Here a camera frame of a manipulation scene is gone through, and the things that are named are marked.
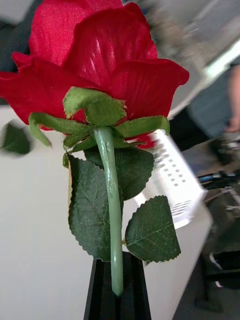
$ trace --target person's hand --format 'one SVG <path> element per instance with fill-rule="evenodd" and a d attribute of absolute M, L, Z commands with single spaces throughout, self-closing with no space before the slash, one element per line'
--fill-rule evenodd
<path fill-rule="evenodd" d="M 237 131 L 240 131 L 240 115 L 232 117 L 229 126 L 226 128 L 226 132 L 228 133 Z"/>

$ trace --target green sepal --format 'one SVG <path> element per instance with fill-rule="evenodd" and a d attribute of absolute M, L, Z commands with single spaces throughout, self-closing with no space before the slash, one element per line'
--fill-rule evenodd
<path fill-rule="evenodd" d="M 139 136 L 157 129 L 164 129 L 167 135 L 170 133 L 169 121 L 165 116 L 162 115 L 125 121 L 114 128 L 124 138 Z"/>
<path fill-rule="evenodd" d="M 40 126 L 61 132 L 63 134 L 77 134 L 85 138 L 89 134 L 89 128 L 86 124 L 74 120 L 66 120 L 43 113 L 33 112 L 28 118 L 29 127 L 32 135 L 39 139 L 45 146 L 51 146 L 51 142 L 41 131 Z"/>
<path fill-rule="evenodd" d="M 124 101 L 98 90 L 72 86 L 62 103 L 67 118 L 84 109 L 86 120 L 99 127 L 115 125 L 126 116 Z"/>

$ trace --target rose petal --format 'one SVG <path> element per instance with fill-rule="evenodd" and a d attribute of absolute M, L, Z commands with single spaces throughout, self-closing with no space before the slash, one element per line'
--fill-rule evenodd
<path fill-rule="evenodd" d="M 65 118 L 62 101 L 72 86 L 100 89 L 90 81 L 37 57 L 31 58 L 31 63 L 21 67 L 18 73 L 0 72 L 0 97 L 8 101 L 26 124 L 32 112 Z M 74 119 L 84 121 L 83 110 Z"/>
<path fill-rule="evenodd" d="M 176 89 L 188 79 L 189 72 L 170 60 L 128 61 L 113 71 L 109 94 L 125 100 L 128 120 L 167 117 Z"/>
<path fill-rule="evenodd" d="M 107 88 L 118 64 L 156 58 L 156 46 L 142 16 L 135 3 L 90 16 L 76 26 L 64 67 Z"/>
<path fill-rule="evenodd" d="M 93 13 L 118 7 L 122 7 L 121 0 L 43 1 L 32 23 L 31 54 L 61 65 L 73 42 L 75 26 Z"/>

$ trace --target person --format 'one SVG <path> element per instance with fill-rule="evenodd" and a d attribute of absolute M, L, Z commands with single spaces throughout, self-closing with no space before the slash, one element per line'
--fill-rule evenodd
<path fill-rule="evenodd" d="M 224 132 L 240 131 L 240 56 L 170 121 L 170 134 L 181 151 Z"/>

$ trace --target serrated leaf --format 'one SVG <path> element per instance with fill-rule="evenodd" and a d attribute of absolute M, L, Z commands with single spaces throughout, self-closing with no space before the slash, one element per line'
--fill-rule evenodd
<path fill-rule="evenodd" d="M 110 222 L 104 171 L 89 161 L 68 155 L 71 172 L 69 227 L 95 259 L 110 261 Z M 121 208 L 123 198 L 120 196 Z"/>
<path fill-rule="evenodd" d="M 4 151 L 17 155 L 26 155 L 30 152 L 31 141 L 23 128 L 9 122 L 3 131 L 4 137 L 1 148 Z"/>
<path fill-rule="evenodd" d="M 103 168 L 98 148 L 84 151 L 86 159 Z M 115 149 L 115 163 L 118 184 L 121 187 L 123 199 L 137 196 L 146 186 L 154 167 L 154 157 L 151 153 L 128 147 Z"/>
<path fill-rule="evenodd" d="M 72 86 L 62 103 L 67 118 L 84 108 L 87 121 L 99 127 L 115 125 L 126 116 L 122 100 L 98 90 Z"/>
<path fill-rule="evenodd" d="M 170 125 L 165 116 L 157 115 L 125 121 L 116 126 L 115 129 L 124 138 L 130 138 L 149 133 L 157 129 L 164 129 L 166 134 L 169 135 Z"/>
<path fill-rule="evenodd" d="M 137 209 L 126 228 L 125 241 L 128 250 L 144 261 L 169 261 L 181 253 L 166 196 L 151 198 Z"/>
<path fill-rule="evenodd" d="M 39 139 L 45 146 L 51 146 L 51 142 L 40 130 L 40 126 L 61 132 L 68 135 L 78 135 L 80 140 L 85 138 L 90 133 L 90 128 L 84 124 L 74 120 L 66 120 L 55 116 L 43 113 L 33 112 L 28 118 L 29 127 L 32 135 Z"/>

